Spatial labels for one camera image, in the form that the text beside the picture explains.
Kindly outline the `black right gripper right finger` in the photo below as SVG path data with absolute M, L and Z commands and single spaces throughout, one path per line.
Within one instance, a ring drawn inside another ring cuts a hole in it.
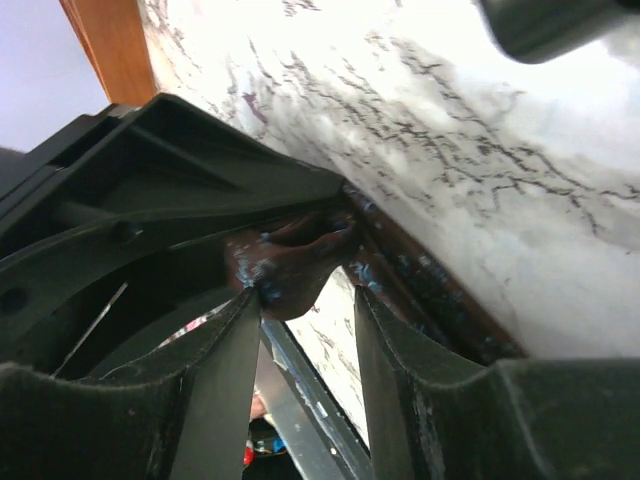
M 378 479 L 635 479 L 635 359 L 471 362 L 369 291 L 355 329 Z

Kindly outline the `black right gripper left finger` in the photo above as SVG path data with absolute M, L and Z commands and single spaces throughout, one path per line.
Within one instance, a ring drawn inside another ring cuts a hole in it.
M 5 479 L 238 479 L 260 336 L 255 291 L 99 378 L 1 367 Z

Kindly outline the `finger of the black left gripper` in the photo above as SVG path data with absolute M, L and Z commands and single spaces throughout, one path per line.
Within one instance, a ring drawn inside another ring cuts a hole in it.
M 175 95 L 82 115 L 1 164 L 1 237 L 91 224 L 137 234 L 145 217 L 262 211 L 335 197 L 341 176 L 279 154 Z
M 4 380 L 251 380 L 260 313 L 253 290 L 232 296 L 222 240 L 250 225 L 199 220 L 196 236 L 133 252 L 96 235 L 49 253 L 2 284 L 26 306 L 1 316 Z

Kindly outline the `dark brown blue floral tie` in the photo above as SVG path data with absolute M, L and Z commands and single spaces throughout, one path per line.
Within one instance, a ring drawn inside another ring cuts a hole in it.
M 342 269 L 400 321 L 471 361 L 526 354 L 425 247 L 350 184 L 329 208 L 228 236 L 225 263 L 230 283 L 255 289 L 270 319 L 303 316 Z

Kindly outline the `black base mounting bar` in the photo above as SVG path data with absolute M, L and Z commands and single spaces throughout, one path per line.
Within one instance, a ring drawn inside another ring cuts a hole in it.
M 374 477 L 368 448 L 281 322 L 262 322 L 255 387 L 302 478 Z

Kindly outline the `orange wooden divided tray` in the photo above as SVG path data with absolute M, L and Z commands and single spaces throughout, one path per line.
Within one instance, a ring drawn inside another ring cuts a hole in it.
M 157 93 L 136 0 L 61 0 L 107 99 L 142 106 Z

